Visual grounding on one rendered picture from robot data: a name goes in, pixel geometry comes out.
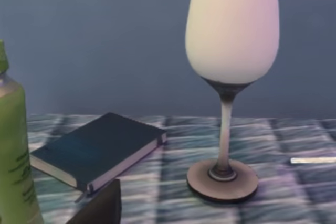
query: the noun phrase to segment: wine glass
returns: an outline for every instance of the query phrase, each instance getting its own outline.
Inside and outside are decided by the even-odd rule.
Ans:
[[[257,191],[256,173],[228,157],[231,110],[235,96],[270,69],[278,46],[278,0],[190,1],[186,54],[222,104],[219,158],[187,172],[189,188],[205,199],[237,202]]]

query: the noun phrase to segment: green bottle cap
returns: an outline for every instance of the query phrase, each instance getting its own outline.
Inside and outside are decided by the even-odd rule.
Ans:
[[[5,44],[2,39],[0,39],[0,73],[5,72],[9,68],[7,54],[5,50]]]

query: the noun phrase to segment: patterned fabric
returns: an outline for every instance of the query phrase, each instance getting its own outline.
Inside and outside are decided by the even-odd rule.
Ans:
[[[30,150],[97,118],[34,115]],[[291,157],[336,156],[336,120],[233,118],[230,156],[258,174],[257,195],[240,205],[218,206],[186,187],[188,168],[218,155],[218,118],[148,116],[134,119],[167,129],[167,143],[121,179],[124,224],[335,224],[336,164],[290,165]],[[89,200],[33,169],[46,224],[64,224]]]

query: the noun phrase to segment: green bottle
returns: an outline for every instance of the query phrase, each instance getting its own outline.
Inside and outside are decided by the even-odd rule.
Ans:
[[[25,91],[0,40],[0,224],[43,224],[30,172]]]

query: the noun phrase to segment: wall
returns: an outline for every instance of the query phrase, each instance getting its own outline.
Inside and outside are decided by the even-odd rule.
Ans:
[[[235,116],[336,118],[336,0],[279,0],[270,72]],[[189,0],[0,0],[0,36],[29,113],[219,115],[184,51]]]

